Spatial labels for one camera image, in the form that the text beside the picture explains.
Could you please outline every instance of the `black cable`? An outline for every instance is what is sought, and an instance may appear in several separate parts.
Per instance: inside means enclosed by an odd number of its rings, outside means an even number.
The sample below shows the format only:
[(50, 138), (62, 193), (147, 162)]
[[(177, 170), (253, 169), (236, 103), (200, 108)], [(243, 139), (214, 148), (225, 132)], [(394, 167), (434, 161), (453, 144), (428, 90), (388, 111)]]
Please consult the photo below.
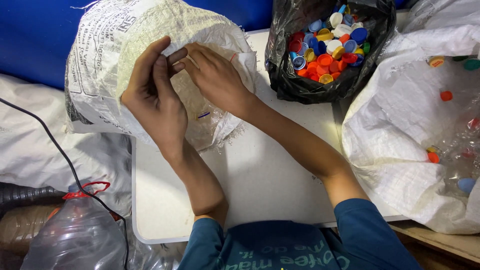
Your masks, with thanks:
[(113, 211), (112, 209), (108, 208), (108, 206), (107, 206), (101, 199), (99, 199), (97, 196), (95, 196), (95, 195), (93, 195), (93, 194), (85, 191), (85, 190), (82, 188), (82, 185), (80, 184), (80, 180), (78, 180), (77, 172), (75, 171), (75, 168), (73, 167), (72, 162), (71, 162), (70, 159), (68, 158), (67, 154), (65, 154), (65, 152), (63, 151), (63, 149), (60, 147), (60, 145), (57, 143), (57, 141), (56, 141), (55, 138), (53, 137), (52, 133), (51, 133), (50, 130), (48, 129), (47, 125), (45, 124), (45, 122), (43, 122), (43, 120), (42, 120), (40, 117), (34, 115), (33, 113), (31, 113), (31, 112), (29, 112), (29, 111), (27, 111), (27, 110), (25, 110), (25, 109), (22, 109), (22, 108), (20, 108), (20, 107), (18, 107), (18, 106), (16, 106), (16, 105), (11, 104), (10, 102), (8, 102), (8, 101), (6, 101), (6, 100), (4, 100), (4, 99), (2, 99), (2, 98), (0, 98), (0, 102), (3, 103), (3, 104), (5, 104), (5, 105), (7, 105), (7, 106), (10, 106), (10, 107), (12, 107), (12, 108), (14, 108), (14, 109), (16, 109), (16, 110), (19, 110), (19, 111), (21, 111), (21, 112), (24, 112), (24, 113), (30, 115), (31, 117), (37, 119), (37, 120), (40, 122), (40, 124), (42, 124), (43, 128), (45, 129), (45, 131), (47, 132), (47, 135), (50, 137), (50, 140), (52, 140), (53, 144), (55, 144), (55, 146), (56, 146), (57, 149), (60, 151), (60, 153), (63, 155), (63, 157), (67, 160), (68, 165), (70, 165), (70, 169), (72, 170), (73, 177), (75, 178), (75, 182), (77, 182), (77, 186), (78, 186), (78, 188), (80, 189), (80, 191), (81, 191), (83, 194), (86, 194), (86, 195), (94, 198), (95, 200), (97, 200), (107, 211), (112, 212), (112, 213), (114, 213), (115, 215), (117, 215), (118, 217), (120, 217), (120, 219), (123, 221), (123, 228), (124, 228), (124, 230), (125, 230), (125, 243), (126, 243), (126, 245), (127, 245), (127, 256), (126, 256), (126, 258), (125, 258), (125, 264), (124, 264), (123, 268), (124, 268), (125, 270), (128, 270), (128, 269), (127, 269), (127, 263), (128, 263), (128, 252), (129, 252), (129, 248), (128, 248), (128, 237), (127, 237), (127, 222), (126, 222), (125, 218), (124, 218), (123, 216), (117, 214), (117, 213), (116, 213), (115, 211)]

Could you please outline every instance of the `green bottle cap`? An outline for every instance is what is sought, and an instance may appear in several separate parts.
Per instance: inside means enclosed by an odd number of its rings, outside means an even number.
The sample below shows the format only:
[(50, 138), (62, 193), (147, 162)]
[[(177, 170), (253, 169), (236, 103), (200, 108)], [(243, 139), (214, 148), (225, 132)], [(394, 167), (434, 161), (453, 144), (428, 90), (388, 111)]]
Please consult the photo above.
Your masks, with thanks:
[(455, 62), (460, 62), (460, 61), (463, 61), (463, 60), (465, 60), (465, 59), (467, 59), (467, 58), (468, 58), (468, 55), (464, 55), (464, 56), (454, 56), (454, 57), (452, 58), (452, 60), (455, 61)]
[(463, 65), (463, 67), (468, 71), (479, 69), (480, 68), (480, 59), (476, 59), (476, 58), (468, 59), (465, 62), (465, 64)]
[(369, 51), (370, 51), (370, 43), (368, 42), (364, 42), (361, 46), (361, 48), (363, 49), (363, 52), (365, 54), (367, 54)]

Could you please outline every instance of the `white sack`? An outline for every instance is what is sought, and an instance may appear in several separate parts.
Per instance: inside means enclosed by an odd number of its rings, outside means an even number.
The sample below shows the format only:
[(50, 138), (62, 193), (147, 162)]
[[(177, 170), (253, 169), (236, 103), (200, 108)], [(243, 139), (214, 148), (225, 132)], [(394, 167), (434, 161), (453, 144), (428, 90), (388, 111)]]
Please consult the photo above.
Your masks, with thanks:
[(480, 1), (430, 0), (412, 8), (404, 33), (393, 37), (372, 78), (343, 122), (342, 145), (356, 175), (401, 214), (441, 233), (480, 232), (480, 181), (470, 197), (446, 196), (445, 168), (425, 149), (452, 127), (466, 104), (440, 100), (439, 90), (480, 93), (480, 70), (429, 56), (477, 55)]
[[(110, 182), (97, 193), (120, 215), (132, 208), (131, 142), (122, 134), (66, 133), (61, 91), (0, 74), (0, 97), (40, 117), (72, 161), (80, 180)], [(40, 122), (0, 103), (0, 182), (68, 191), (72, 171)]]
[[(253, 92), (256, 53), (243, 32), (229, 19), (189, 6), (181, 0), (103, 0), (80, 20), (78, 35), (67, 63), (65, 93), (74, 133), (116, 132), (131, 134), (154, 145), (137, 120), (121, 105), (133, 65), (145, 48), (168, 35), (166, 56), (187, 43), (211, 44), (210, 48), (230, 60), (245, 86)], [(187, 139), (197, 150), (219, 143), (241, 120), (213, 107), (200, 94), (185, 71), (172, 84), (187, 108)], [(209, 118), (198, 120), (203, 111)]]

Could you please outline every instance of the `hand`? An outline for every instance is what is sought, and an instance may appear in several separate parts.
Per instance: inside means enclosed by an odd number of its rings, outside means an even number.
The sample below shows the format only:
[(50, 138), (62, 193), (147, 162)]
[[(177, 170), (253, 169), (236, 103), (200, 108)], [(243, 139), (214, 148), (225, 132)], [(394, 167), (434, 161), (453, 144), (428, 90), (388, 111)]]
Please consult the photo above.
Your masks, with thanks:
[(165, 36), (147, 47), (135, 62), (120, 98), (167, 161), (181, 156), (188, 124), (187, 111), (170, 82), (185, 67), (184, 63), (174, 63), (188, 52), (182, 48), (165, 57), (162, 52), (170, 42)]
[(184, 58), (185, 70), (202, 95), (215, 106), (245, 119), (256, 96), (243, 85), (240, 75), (227, 59), (198, 43), (185, 45), (189, 56)]

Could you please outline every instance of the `shirt sleeve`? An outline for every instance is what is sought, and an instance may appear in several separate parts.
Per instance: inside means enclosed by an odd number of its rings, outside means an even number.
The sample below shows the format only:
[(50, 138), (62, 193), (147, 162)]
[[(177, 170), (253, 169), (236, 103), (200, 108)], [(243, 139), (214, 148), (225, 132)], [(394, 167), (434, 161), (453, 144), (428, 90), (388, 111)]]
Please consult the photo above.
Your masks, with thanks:
[(350, 255), (381, 269), (421, 269), (372, 202), (348, 199), (334, 212), (340, 239)]
[(178, 270), (215, 269), (224, 241), (223, 229), (217, 221), (210, 218), (195, 221)]

